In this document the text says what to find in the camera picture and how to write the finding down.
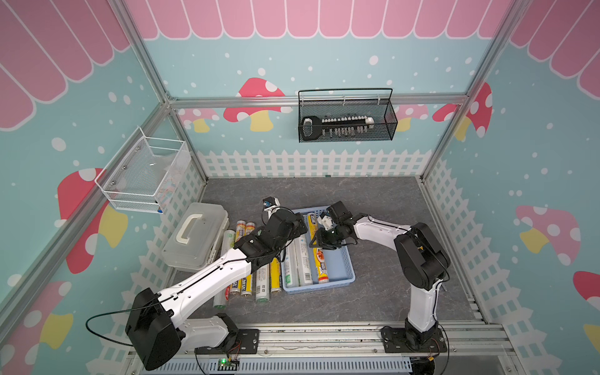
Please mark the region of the white green-label wrap roll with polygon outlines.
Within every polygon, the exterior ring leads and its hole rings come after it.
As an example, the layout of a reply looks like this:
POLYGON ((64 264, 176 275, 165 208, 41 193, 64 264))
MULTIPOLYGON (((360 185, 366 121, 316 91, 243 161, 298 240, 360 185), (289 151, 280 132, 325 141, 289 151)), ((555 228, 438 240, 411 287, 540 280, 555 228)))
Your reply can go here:
POLYGON ((313 278, 309 262, 308 245, 306 236, 301 235, 295 240, 298 256, 298 274, 301 286, 312 285, 313 278))

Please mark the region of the white green wrap roll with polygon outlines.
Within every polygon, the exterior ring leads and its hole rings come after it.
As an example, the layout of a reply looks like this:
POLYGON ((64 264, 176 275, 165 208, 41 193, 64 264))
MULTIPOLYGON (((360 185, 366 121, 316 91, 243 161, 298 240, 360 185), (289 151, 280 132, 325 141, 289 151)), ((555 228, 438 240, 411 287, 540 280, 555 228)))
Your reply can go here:
POLYGON ((256 272, 256 301, 267 303, 270 301, 270 266, 260 267, 256 272))

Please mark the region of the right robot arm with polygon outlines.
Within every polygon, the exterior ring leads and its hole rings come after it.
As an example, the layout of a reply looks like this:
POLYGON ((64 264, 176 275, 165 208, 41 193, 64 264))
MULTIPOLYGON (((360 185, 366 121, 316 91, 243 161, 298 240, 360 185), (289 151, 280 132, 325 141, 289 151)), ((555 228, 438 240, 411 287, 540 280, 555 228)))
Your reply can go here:
POLYGON ((365 213, 353 215, 342 202, 329 206, 320 216, 320 224, 321 228, 311 236, 312 248, 336 250, 351 238, 396 251, 403 275, 411 284, 405 342, 412 350, 419 350, 432 340, 439 332, 438 294, 450 278, 451 261, 431 228, 425 223, 409 226, 365 213))

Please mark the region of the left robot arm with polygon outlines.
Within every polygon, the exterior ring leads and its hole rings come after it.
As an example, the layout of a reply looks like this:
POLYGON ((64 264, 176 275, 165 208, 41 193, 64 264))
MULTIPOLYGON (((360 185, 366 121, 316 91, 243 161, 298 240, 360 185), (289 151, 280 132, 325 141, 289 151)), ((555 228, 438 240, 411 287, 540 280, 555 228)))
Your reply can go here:
POLYGON ((151 288, 138 293, 125 333, 144 368, 158 369, 184 345, 198 348, 231 344, 234 324, 224 315, 209 318, 195 334, 183 326, 193 312, 226 286, 269 265, 289 242, 307 231, 302 214, 275 209, 266 225, 242 237, 225 255, 191 277, 157 293, 151 288))

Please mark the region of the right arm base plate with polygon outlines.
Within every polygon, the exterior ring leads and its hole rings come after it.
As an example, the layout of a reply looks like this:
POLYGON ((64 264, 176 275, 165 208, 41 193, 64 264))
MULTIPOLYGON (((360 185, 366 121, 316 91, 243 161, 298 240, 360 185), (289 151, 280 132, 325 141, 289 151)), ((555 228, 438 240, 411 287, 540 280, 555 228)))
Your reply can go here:
POLYGON ((384 351, 388 354, 422 353, 437 356, 448 351, 447 339, 439 326, 433 326, 424 333, 412 328, 384 326, 380 334, 384 351))

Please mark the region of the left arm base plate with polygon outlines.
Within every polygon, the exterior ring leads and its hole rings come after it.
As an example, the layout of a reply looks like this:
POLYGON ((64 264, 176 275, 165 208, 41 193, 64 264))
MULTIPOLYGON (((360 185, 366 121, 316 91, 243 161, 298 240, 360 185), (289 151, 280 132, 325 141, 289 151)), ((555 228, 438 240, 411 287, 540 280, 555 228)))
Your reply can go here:
POLYGON ((223 343, 217 347, 200 347, 194 352, 197 355, 254 355, 258 352, 259 334, 258 329, 241 329, 228 334, 223 343))

